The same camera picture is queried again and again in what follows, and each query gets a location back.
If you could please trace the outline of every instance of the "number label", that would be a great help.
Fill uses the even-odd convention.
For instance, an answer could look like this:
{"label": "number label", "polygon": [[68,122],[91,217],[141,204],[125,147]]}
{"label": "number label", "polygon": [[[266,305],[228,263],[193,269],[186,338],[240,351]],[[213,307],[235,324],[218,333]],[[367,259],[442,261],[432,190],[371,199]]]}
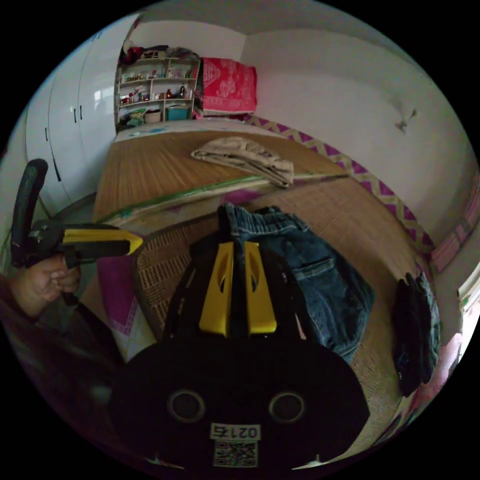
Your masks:
{"label": "number label", "polygon": [[261,440],[260,425],[229,425],[212,423],[210,427],[212,440],[228,440],[230,442],[258,442]]}

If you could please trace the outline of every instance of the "window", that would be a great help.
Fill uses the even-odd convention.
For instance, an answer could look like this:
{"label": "window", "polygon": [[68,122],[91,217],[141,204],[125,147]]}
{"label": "window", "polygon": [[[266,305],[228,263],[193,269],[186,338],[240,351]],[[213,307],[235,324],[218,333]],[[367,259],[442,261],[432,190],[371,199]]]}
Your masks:
{"label": "window", "polygon": [[461,359],[472,339],[480,317],[480,263],[458,290],[462,316],[462,342],[458,359]]}

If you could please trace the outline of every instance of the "hand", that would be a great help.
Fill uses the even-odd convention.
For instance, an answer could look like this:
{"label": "hand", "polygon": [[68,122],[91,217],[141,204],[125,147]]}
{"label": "hand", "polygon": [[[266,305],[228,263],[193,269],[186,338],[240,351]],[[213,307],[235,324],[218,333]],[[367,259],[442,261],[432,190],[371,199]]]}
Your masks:
{"label": "hand", "polygon": [[73,293],[80,284],[80,267],[67,269],[62,255],[43,260],[24,269],[9,281],[18,306],[32,318],[63,292]]}

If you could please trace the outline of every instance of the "wardrobe door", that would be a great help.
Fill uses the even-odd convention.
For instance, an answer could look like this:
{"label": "wardrobe door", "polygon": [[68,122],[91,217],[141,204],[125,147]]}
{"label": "wardrobe door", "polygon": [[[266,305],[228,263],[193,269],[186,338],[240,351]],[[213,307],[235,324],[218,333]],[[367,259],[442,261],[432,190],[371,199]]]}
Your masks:
{"label": "wardrobe door", "polygon": [[85,158],[95,184],[115,139],[114,90],[120,52],[138,15],[129,15],[99,32],[83,65],[78,107]]}
{"label": "wardrobe door", "polygon": [[49,105],[55,73],[52,73],[30,100],[26,114],[26,156],[28,161],[44,159],[48,164],[40,198],[50,215],[55,215],[71,204],[52,154],[49,129]]}
{"label": "wardrobe door", "polygon": [[72,202],[96,191],[82,146],[78,105],[82,68],[92,45],[93,39],[89,39],[58,67],[48,111],[53,157]]}

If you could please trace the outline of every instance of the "bamboo mat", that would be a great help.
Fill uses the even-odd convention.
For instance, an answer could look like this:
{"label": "bamboo mat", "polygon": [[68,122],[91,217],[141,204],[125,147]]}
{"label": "bamboo mat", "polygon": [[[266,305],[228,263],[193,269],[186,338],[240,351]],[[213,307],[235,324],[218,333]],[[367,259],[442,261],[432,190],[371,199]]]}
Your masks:
{"label": "bamboo mat", "polygon": [[[351,363],[371,413],[358,439],[342,456],[355,455],[375,442],[402,400],[393,362],[390,315],[397,281],[406,272],[417,273],[417,254],[401,224],[351,178],[272,193],[246,207],[255,210],[269,205],[303,219],[375,290],[376,301]],[[216,215],[207,215],[153,233],[137,251],[133,269],[137,297],[157,339],[162,336],[170,298],[190,261],[189,245],[216,229]]]}
{"label": "bamboo mat", "polygon": [[[119,210],[154,199],[162,201],[168,196],[248,177],[242,170],[208,164],[191,157],[194,150],[210,140],[232,135],[235,132],[176,132],[113,143],[98,185],[93,220],[96,222]],[[330,159],[287,138],[244,132],[241,136],[291,160],[296,174],[345,174]]]}

